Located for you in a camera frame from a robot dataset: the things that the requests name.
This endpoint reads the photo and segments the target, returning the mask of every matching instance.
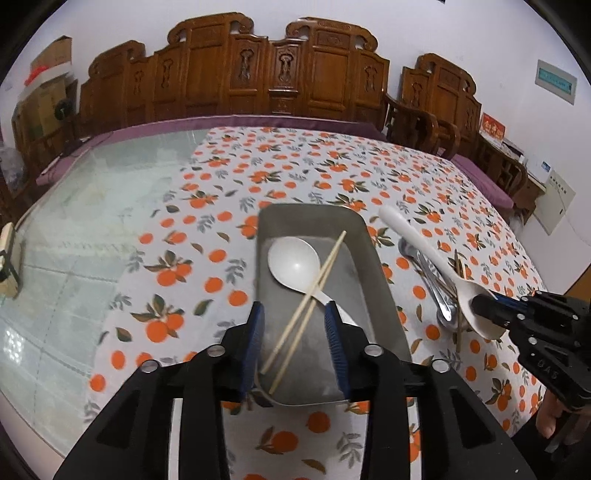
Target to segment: utensils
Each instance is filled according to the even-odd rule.
[[[306,293],[320,271],[320,259],[316,250],[306,241],[295,236],[284,236],[273,242],[268,254],[269,270],[284,287]],[[322,292],[322,287],[314,289],[311,296],[326,305],[332,299]],[[337,305],[345,323],[357,325],[351,316]]]
[[[326,273],[322,277],[322,280],[320,280],[320,283],[318,283],[319,289],[324,288],[324,284],[326,283],[326,280],[328,279],[328,277],[330,275],[330,270],[332,269],[332,266],[335,263],[335,260],[336,260],[336,254],[332,257],[332,259],[330,259],[330,257],[329,257],[329,259],[326,261],[329,264],[329,266],[328,266],[328,269],[326,270]],[[306,330],[308,322],[310,321],[310,317],[312,317],[313,311],[314,311],[314,302],[312,301],[312,302],[310,302],[310,306],[308,307],[308,312],[306,313],[306,316],[304,316],[304,320],[302,321],[299,330],[295,334],[295,339],[291,343],[290,349],[287,352],[287,356],[285,357],[285,360],[283,360],[283,363],[281,364],[279,371],[277,372],[277,376],[275,377],[275,380],[273,380],[273,383],[271,384],[271,388],[269,389],[269,395],[273,395],[273,393],[275,393],[275,390],[279,386],[279,383],[281,383],[281,380],[283,379],[283,375],[285,375],[285,371],[287,370],[287,367],[289,366],[289,364],[291,362],[291,357],[293,357],[297,346],[301,342],[301,337],[304,335],[304,331]]]
[[[459,275],[460,278],[464,278],[464,267],[462,265],[462,261],[460,260],[460,256],[457,254],[457,250],[453,254],[453,264],[456,270],[456,273]],[[462,309],[460,309],[457,313],[457,337],[456,337],[456,353],[460,353],[462,350],[462,323],[464,320],[464,315],[462,313]]]
[[[287,339],[287,336],[291,333],[291,331],[293,330],[293,327],[296,325],[297,319],[301,315],[301,312],[303,312],[304,309],[306,308],[306,305],[307,305],[308,301],[310,300],[310,297],[312,296],[312,293],[314,293],[314,290],[317,289],[318,283],[322,280],[322,278],[327,273],[327,271],[330,271],[330,268],[332,267],[332,262],[336,258],[336,255],[339,252],[340,244],[343,243],[343,239],[345,238],[345,235],[346,234],[347,234],[347,232],[343,230],[343,232],[340,234],[339,239],[336,241],[335,246],[331,250],[328,258],[326,259],[326,262],[324,262],[324,265],[322,265],[322,268],[320,269],[320,271],[316,275],[316,278],[308,285],[307,290],[306,290],[306,295],[304,296],[304,298],[300,302],[300,305],[295,310],[294,314],[291,316],[291,319],[287,323],[287,326],[285,327],[285,329],[283,330],[283,333],[281,334],[281,337],[279,338],[279,341],[273,347],[273,350],[271,351],[271,354],[270,354],[269,358],[267,358],[267,361],[265,361],[265,364],[261,368],[261,373],[263,375],[266,374],[269,371],[271,365],[275,361],[275,358],[279,354],[279,350],[281,350],[281,347],[285,343],[285,340]],[[302,327],[300,327],[300,330],[303,332],[303,330],[306,327],[304,325],[304,323],[302,324]],[[286,363],[288,363],[288,359],[287,359],[287,362],[284,361],[284,364],[281,366],[281,369],[282,370],[285,370],[287,368]]]
[[[460,278],[447,261],[392,207],[382,206],[379,209],[379,217],[386,225],[403,236],[411,245],[419,249],[443,275],[454,283],[456,286],[458,306],[462,310],[467,322],[478,335],[487,340],[501,338],[505,333],[505,329],[498,327],[484,317],[474,314],[470,308],[470,302],[476,295],[492,295],[489,290],[476,282]]]
[[[424,278],[426,281],[425,285],[427,286],[427,288],[431,292],[431,296],[433,296],[433,299],[437,303],[443,321],[447,324],[450,324],[452,321],[454,321],[455,312],[452,312],[451,305],[448,304],[447,300],[441,294],[441,291],[437,287],[436,281],[434,279],[435,275],[429,268],[427,259],[425,259],[422,253],[419,252],[415,247],[410,245],[404,238],[401,238],[398,242],[398,250],[405,257],[411,258],[413,262],[423,271]]]

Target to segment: human hand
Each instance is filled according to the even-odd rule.
[[[556,420],[559,419],[564,412],[573,413],[564,406],[556,395],[550,390],[546,390],[544,400],[538,410],[538,416],[535,419],[535,426],[542,437],[549,439],[554,435],[556,431]],[[582,410],[577,410],[574,414],[581,416],[580,421],[575,427],[575,430],[581,430],[581,432],[576,433],[584,433],[589,425],[589,419],[591,419],[591,408],[586,407]]]
[[[540,409],[538,410],[538,416],[535,419],[535,427],[540,432],[542,437],[549,439],[556,431],[556,419],[560,418],[563,412],[567,411],[562,402],[556,398],[550,390],[546,390],[544,400]]]

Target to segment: electrical box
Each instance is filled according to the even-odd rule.
[[[544,185],[546,193],[535,201],[534,215],[550,235],[566,215],[575,192],[555,171],[550,173]]]

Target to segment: glass table top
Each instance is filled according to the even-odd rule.
[[[0,390],[61,455],[86,427],[96,345],[133,244],[206,133],[95,147],[18,228],[22,287],[0,300]]]

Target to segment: orange fruit pattern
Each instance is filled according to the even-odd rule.
[[[447,358],[509,434],[538,408],[543,388],[517,363],[507,336],[488,342],[465,332],[455,354],[456,338],[437,322],[423,278],[398,252],[398,235],[378,217],[382,205],[398,209],[444,259],[453,260],[457,250],[467,277],[495,292],[519,298],[543,288],[510,229],[450,162],[329,132],[220,127],[196,148],[170,189],[174,197],[156,207],[137,234],[138,268],[126,270],[117,286],[131,305],[110,310],[98,346],[89,398],[99,407],[142,362],[190,361],[246,319],[254,299],[259,212],[301,202],[349,208],[364,220],[382,269],[375,281],[391,289],[414,362]],[[242,404],[222,403],[234,476],[358,478],[355,452],[362,456],[363,449],[356,445],[363,443],[370,407],[362,401],[285,414],[256,392]],[[413,480],[421,459],[414,408]]]

